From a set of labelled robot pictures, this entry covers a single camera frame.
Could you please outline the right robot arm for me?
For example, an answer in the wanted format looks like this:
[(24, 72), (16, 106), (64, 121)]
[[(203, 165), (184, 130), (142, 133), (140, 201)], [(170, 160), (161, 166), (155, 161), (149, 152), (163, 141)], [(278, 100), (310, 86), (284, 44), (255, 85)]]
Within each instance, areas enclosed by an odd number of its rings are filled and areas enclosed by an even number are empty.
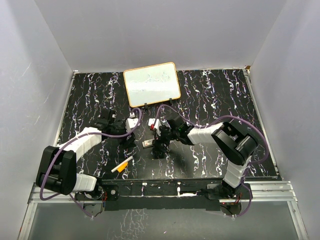
[(171, 141), (188, 146), (217, 144), (228, 163), (226, 174), (213, 193), (230, 199), (239, 195), (245, 171), (259, 145), (260, 135), (257, 131), (242, 119), (232, 116), (223, 116), (217, 123), (206, 126), (188, 123), (177, 113), (171, 114), (166, 121), (165, 125), (156, 119), (150, 125), (150, 129), (155, 131), (152, 141), (154, 154), (164, 154)]

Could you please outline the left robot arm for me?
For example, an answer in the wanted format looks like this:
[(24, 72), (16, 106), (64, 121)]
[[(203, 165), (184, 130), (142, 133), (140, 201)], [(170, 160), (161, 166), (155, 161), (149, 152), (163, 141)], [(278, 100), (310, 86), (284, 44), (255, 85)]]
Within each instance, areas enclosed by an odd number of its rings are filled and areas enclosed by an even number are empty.
[(89, 174), (78, 173), (78, 161), (92, 148), (107, 139), (118, 139), (121, 144), (134, 140), (136, 130), (142, 120), (142, 111), (135, 107), (128, 118), (117, 120), (116, 112), (106, 109), (89, 126), (65, 143), (47, 146), (42, 153), (36, 176), (36, 185), (40, 188), (42, 201), (50, 198), (44, 196), (49, 190), (56, 197), (73, 192), (86, 192), (93, 200), (103, 195), (103, 187), (98, 179)]

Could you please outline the white staple box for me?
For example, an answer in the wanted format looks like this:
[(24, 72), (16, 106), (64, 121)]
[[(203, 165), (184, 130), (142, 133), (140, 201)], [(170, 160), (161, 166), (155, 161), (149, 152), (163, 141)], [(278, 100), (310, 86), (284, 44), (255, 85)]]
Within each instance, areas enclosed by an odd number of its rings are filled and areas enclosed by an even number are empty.
[(144, 148), (149, 148), (149, 147), (152, 147), (154, 145), (154, 140), (153, 139), (149, 139), (149, 140), (144, 140), (142, 142), (142, 146)]

